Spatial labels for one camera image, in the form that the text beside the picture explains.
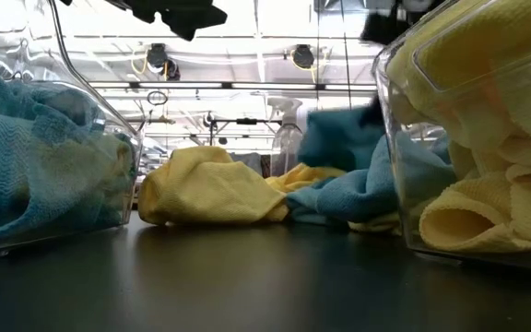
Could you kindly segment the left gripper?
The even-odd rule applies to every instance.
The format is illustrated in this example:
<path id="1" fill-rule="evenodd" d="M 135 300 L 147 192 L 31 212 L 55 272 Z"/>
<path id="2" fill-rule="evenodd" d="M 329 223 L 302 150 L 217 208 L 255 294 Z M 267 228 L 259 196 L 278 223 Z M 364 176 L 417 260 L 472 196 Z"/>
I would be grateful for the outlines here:
<path id="1" fill-rule="evenodd" d="M 145 22 L 153 22 L 155 14 L 178 37 L 191 41 L 197 30 L 224 24 L 228 15 L 212 6 L 213 0 L 105 0 Z"/>

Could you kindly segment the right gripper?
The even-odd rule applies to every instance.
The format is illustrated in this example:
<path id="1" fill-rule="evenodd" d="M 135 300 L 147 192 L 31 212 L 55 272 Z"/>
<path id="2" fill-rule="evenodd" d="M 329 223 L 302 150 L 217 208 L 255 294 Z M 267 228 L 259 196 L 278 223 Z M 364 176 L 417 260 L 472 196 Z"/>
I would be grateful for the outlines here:
<path id="1" fill-rule="evenodd" d="M 366 19 L 360 41 L 375 44 L 390 44 L 402 33 L 433 10 L 433 0 L 393 0 L 390 13 L 371 13 Z M 379 96 L 375 95 L 362 111 L 360 126 L 383 125 L 384 116 Z"/>

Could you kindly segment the clear plastic basket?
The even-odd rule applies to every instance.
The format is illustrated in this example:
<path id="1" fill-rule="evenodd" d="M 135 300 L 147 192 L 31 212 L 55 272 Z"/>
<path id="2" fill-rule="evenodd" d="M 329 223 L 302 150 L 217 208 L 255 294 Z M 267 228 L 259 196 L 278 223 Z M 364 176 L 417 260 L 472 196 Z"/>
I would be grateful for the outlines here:
<path id="1" fill-rule="evenodd" d="M 129 139 L 135 168 L 132 190 L 124 197 L 120 212 L 122 219 L 118 224 L 54 232 L 49 236 L 31 236 L 17 241 L 0 241 L 0 257 L 29 243 L 125 224 L 130 216 L 134 195 L 142 134 L 127 123 L 73 66 L 65 48 L 54 0 L 0 0 L 0 78 L 5 82 L 52 83 L 85 94 L 100 109 L 102 134 L 123 135 Z"/>
<path id="2" fill-rule="evenodd" d="M 426 148 L 431 142 L 443 135 L 449 137 L 449 144 L 451 142 L 455 142 L 450 138 L 442 126 L 435 124 L 434 122 L 430 122 L 426 119 L 420 119 L 417 122 L 412 123 L 402 122 L 399 115 L 400 112 L 406 110 L 409 114 L 415 114 L 416 111 L 414 109 L 407 109 L 407 97 L 404 96 L 397 89 L 397 86 L 391 82 L 386 74 L 386 68 L 397 50 L 404 44 L 405 38 L 408 34 L 415 31 L 417 27 L 426 23 L 428 20 L 435 17 L 438 13 L 444 11 L 446 7 L 452 5 L 456 1 L 458 0 L 444 0 L 442 4 L 425 14 L 417 23 L 412 25 L 408 30 L 388 44 L 375 59 L 374 75 L 379 92 L 380 103 L 383 109 L 385 130 L 394 177 L 398 177 L 402 173 L 399 166 L 400 152 L 395 141 L 397 134 L 404 133 L 408 135 L 410 140 L 419 142 Z M 511 137 L 526 138 L 515 135 L 508 136 L 507 139 Z M 419 233 L 419 219 L 425 208 L 420 212 L 412 212 L 408 207 L 405 206 L 405 191 L 399 184 L 395 187 L 395 190 L 397 191 L 399 197 L 399 212 L 403 226 L 403 233 L 407 246 L 413 251 L 424 255 L 436 255 L 440 257 L 456 259 L 459 261 L 466 260 L 489 262 L 511 267 L 524 267 L 531 269 L 531 251 L 514 253 L 446 252 L 428 246 L 424 243 Z"/>

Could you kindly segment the clear spray bottle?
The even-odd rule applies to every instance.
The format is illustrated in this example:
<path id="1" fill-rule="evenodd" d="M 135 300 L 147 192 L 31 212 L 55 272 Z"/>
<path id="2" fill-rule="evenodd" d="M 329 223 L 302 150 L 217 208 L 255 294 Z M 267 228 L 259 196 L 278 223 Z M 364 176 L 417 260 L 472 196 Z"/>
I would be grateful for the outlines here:
<path id="1" fill-rule="evenodd" d="M 268 105 L 281 111 L 281 125 L 276 131 L 270 155 L 270 175 L 281 176 L 298 165 L 298 150 L 303 133 L 298 126 L 297 110 L 302 102 L 291 98 L 273 97 Z"/>

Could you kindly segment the black background stand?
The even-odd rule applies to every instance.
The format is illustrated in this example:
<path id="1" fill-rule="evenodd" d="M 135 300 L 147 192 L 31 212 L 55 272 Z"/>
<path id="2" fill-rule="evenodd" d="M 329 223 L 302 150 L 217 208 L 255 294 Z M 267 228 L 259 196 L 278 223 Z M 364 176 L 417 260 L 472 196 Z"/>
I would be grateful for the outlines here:
<path id="1" fill-rule="evenodd" d="M 209 112 L 202 120 L 203 126 L 208 129 L 208 143 L 210 146 L 214 145 L 214 139 L 223 129 L 229 124 L 236 125 L 258 125 L 258 124 L 270 124 L 272 120 L 254 119 L 254 118 L 236 118 L 236 119 L 217 119 Z"/>

